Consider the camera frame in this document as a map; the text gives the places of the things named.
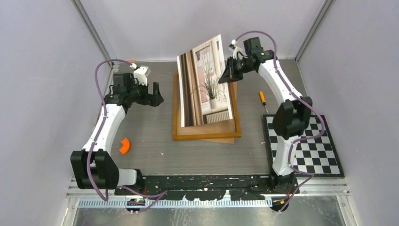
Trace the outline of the printed plant window photo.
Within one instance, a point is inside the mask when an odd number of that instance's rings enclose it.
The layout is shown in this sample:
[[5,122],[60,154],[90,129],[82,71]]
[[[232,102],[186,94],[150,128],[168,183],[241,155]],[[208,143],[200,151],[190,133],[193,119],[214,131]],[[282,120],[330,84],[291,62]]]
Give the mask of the printed plant window photo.
[[177,56],[181,125],[199,126],[233,119],[222,37],[217,35]]

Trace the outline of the orange handled screwdriver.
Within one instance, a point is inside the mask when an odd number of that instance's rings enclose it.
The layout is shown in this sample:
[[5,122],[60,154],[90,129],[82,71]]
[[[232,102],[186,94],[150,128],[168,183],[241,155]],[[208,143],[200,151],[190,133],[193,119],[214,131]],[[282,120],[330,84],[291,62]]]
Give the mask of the orange handled screwdriver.
[[265,99],[265,96],[264,96],[262,91],[259,92],[259,97],[261,99],[262,105],[265,108],[265,111],[268,113],[269,111],[268,111],[268,108],[267,108],[266,99]]

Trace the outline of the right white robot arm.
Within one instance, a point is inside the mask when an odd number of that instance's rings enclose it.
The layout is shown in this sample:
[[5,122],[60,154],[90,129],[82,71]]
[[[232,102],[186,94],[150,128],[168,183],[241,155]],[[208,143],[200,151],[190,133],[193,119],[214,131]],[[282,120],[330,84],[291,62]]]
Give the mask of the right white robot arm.
[[279,108],[273,118],[277,135],[276,157],[271,166],[268,185],[274,193],[281,193],[294,182],[292,161],[296,143],[309,125],[312,99],[298,92],[281,71],[272,50],[264,50],[258,37],[244,41],[244,48],[232,40],[229,47],[233,55],[228,57],[218,83],[231,83],[243,79],[248,72],[257,72],[269,85]]

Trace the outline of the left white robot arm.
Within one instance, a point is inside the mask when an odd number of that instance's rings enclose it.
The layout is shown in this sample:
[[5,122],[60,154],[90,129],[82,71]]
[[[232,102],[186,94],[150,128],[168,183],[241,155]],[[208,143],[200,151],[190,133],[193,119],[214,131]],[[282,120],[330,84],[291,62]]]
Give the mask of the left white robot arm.
[[73,151],[70,157],[73,173],[80,189],[115,189],[126,186],[133,195],[144,190],[139,169],[121,169],[110,152],[117,130],[133,103],[157,107],[164,99],[159,83],[142,83],[132,73],[116,73],[110,92],[105,95],[98,122],[82,150]]

